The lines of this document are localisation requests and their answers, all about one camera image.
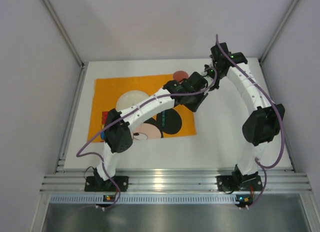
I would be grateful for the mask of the pink plastic cup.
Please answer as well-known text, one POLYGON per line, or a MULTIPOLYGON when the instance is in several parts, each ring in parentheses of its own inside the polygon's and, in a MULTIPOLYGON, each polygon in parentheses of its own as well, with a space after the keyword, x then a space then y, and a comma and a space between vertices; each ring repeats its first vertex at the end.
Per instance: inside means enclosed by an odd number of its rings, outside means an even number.
POLYGON ((172 78, 178 82, 182 82, 185 79, 189 78, 189 75, 187 72, 179 70, 173 73, 172 78))

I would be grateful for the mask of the orange cartoon cloth placemat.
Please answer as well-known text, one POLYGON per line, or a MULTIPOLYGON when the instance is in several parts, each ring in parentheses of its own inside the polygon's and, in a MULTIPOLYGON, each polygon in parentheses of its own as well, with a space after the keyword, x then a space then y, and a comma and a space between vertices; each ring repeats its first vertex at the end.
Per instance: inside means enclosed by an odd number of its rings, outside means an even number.
MULTIPOLYGON (((116 108, 117 100, 122 94, 139 90, 151 96, 172 79, 172 74, 96 79, 87 138, 91 139, 104 128, 109 111, 116 108)), ((162 127, 162 112, 160 112, 137 127, 131 135, 133 140, 193 136, 196 135, 194 114, 179 105, 166 110, 165 127, 162 127)))

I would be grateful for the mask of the cream round plate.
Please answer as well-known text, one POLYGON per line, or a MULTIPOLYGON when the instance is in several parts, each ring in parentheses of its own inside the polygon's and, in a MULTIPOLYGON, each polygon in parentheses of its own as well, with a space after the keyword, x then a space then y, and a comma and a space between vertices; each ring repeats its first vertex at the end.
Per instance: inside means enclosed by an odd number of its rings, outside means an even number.
POLYGON ((140 103, 148 97, 149 95, 147 93, 139 90, 131 90, 125 92, 118 98, 115 109, 117 111, 126 109, 128 107, 136 105, 137 103, 140 103))

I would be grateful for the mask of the green handled spoon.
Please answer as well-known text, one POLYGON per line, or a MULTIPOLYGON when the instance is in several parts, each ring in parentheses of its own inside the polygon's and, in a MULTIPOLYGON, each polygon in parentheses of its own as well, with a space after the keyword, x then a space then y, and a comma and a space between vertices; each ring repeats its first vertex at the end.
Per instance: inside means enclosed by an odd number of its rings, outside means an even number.
POLYGON ((166 111, 162 111, 162 127, 166 125, 166 111))

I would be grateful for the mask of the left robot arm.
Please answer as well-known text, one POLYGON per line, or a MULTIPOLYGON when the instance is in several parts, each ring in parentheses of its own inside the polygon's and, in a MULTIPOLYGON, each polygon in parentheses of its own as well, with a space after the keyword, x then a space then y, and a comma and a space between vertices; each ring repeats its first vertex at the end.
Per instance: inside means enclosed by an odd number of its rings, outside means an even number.
POLYGON ((214 79, 193 72, 181 82, 168 81, 150 97, 123 110, 112 109, 102 133, 104 148, 94 175, 100 183, 114 177, 120 154, 128 150, 134 140, 159 139, 175 135, 183 127, 183 120, 175 110, 183 105, 195 112, 208 95, 214 79))

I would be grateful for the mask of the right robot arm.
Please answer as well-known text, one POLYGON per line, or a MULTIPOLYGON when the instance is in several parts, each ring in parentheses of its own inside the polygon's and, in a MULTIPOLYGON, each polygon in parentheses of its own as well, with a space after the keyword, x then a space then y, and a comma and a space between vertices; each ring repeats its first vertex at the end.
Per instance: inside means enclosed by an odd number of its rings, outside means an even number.
POLYGON ((257 162, 267 144, 277 135, 284 135, 282 120, 285 108, 282 104, 275 104, 263 90, 243 53, 231 53, 226 43, 216 43, 210 51, 212 63, 206 65, 204 71, 210 90, 218 89, 220 81, 228 78, 248 110, 249 117, 242 126, 246 144, 232 172, 235 183, 246 183, 257 178, 257 162))

